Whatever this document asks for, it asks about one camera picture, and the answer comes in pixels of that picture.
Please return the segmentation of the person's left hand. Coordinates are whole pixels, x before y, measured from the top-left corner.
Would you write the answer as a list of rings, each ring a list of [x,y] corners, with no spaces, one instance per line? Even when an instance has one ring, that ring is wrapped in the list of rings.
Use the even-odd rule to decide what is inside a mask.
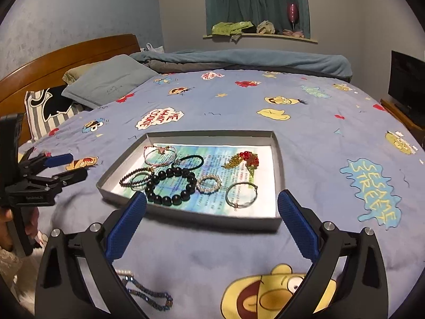
[[[35,207],[32,210],[32,215],[29,220],[29,223],[25,226],[26,234],[35,238],[38,233],[38,218],[39,218],[39,209]],[[11,236],[9,235],[9,231],[7,229],[6,224],[13,220],[13,213],[11,209],[1,208],[1,216],[0,216],[0,245],[1,248],[6,251],[13,250],[13,241]]]

